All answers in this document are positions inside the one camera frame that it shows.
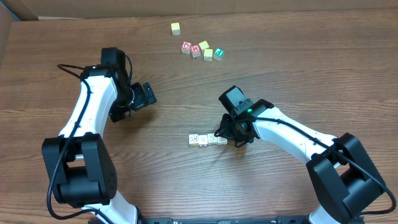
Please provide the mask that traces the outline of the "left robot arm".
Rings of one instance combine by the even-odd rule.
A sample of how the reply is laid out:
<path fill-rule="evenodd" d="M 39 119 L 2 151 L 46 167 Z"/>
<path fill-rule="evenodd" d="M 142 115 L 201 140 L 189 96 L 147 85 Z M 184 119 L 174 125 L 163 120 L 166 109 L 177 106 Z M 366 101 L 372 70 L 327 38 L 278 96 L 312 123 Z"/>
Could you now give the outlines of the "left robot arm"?
<path fill-rule="evenodd" d="M 145 223 L 118 191 L 118 176 L 103 141 L 107 119 L 116 123 L 156 103 L 148 83 L 132 83 L 132 62 L 116 47 L 103 48 L 97 65 L 80 67 L 81 92 L 73 113 L 42 155 L 49 176 L 47 210 L 57 220 L 92 213 L 100 223 Z"/>

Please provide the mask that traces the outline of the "white number block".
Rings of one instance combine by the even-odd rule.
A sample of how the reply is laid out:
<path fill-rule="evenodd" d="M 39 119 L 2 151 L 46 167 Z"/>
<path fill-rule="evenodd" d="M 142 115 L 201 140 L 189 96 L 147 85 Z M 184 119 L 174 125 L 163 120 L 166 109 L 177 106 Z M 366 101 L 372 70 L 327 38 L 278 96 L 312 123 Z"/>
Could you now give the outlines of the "white number block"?
<path fill-rule="evenodd" d="M 208 136 L 207 135 L 199 135 L 198 136 L 198 145 L 200 147 L 207 147 L 208 146 Z"/>

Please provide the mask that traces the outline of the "white block yellow side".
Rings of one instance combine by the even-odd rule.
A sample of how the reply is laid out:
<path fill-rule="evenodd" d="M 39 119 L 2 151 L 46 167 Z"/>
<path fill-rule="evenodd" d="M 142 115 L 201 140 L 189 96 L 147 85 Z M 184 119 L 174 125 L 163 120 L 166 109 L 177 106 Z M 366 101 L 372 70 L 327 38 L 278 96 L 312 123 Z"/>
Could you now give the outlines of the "white block yellow side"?
<path fill-rule="evenodd" d="M 198 134 L 189 134 L 188 135 L 188 143 L 189 143 L 189 146 L 199 146 Z"/>

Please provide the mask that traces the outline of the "green B block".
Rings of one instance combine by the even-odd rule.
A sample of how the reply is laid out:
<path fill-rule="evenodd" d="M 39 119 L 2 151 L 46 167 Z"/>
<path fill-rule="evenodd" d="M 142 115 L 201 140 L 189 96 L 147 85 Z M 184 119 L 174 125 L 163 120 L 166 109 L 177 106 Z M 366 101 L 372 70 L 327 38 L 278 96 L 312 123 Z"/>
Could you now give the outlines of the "green B block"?
<path fill-rule="evenodd" d="M 228 143 L 228 140 L 226 138 L 223 138 L 220 136 L 217 137 L 217 145 L 225 145 L 227 143 Z"/>

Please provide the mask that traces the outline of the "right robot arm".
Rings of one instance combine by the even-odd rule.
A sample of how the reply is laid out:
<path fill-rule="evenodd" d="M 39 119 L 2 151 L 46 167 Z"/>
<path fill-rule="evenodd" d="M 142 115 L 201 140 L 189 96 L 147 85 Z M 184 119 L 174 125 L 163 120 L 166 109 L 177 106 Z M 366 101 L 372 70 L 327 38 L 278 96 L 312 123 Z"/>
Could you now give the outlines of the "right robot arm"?
<path fill-rule="evenodd" d="M 253 102 L 237 86 L 219 101 L 227 110 L 215 136 L 236 147 L 255 139 L 269 141 L 307 168 L 319 206 L 301 217 L 280 217 L 278 223 L 364 223 L 365 210 L 386 184 L 360 140 L 350 133 L 323 134 L 289 118 L 266 100 Z"/>

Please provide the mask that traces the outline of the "white block red side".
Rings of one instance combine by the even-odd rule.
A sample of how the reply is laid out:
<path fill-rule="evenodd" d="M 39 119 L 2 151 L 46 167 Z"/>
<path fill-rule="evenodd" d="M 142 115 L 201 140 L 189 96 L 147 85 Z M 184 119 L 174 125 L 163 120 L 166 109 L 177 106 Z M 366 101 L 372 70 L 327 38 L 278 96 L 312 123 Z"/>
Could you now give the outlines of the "white block red side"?
<path fill-rule="evenodd" d="M 212 133 L 207 134 L 207 139 L 208 139 L 208 145 L 209 146 L 218 144 L 217 137 L 214 134 L 212 134 Z"/>

